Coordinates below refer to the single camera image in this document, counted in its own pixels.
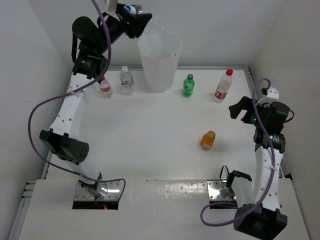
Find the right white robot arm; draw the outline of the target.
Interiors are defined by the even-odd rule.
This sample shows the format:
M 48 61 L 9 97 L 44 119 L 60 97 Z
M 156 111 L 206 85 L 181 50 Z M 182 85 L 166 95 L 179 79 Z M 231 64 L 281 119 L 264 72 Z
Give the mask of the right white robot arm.
M 280 212 L 278 183 L 279 170 L 286 148 L 281 133 L 291 109 L 279 101 L 253 104 L 247 96 L 229 107 L 230 116 L 236 119 L 240 112 L 245 124 L 255 126 L 256 174 L 233 170 L 227 179 L 227 188 L 235 194 L 237 210 L 233 228 L 259 240 L 273 240 L 288 223 L 288 217 Z

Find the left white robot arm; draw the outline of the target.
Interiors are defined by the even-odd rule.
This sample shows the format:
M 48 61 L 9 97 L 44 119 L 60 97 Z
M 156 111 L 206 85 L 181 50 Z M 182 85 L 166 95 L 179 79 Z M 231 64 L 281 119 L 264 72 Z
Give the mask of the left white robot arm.
M 143 13 L 140 5 L 116 2 L 96 22 L 81 16 L 72 24 L 74 66 L 68 90 L 54 122 L 41 131 L 39 138 L 52 154 L 69 164 L 79 176 L 81 187 L 91 195 L 98 194 L 102 174 L 87 159 L 89 144 L 79 141 L 78 136 L 90 98 L 110 63 L 104 53 L 122 34 L 130 39 L 140 37 L 152 17 L 151 13 Z

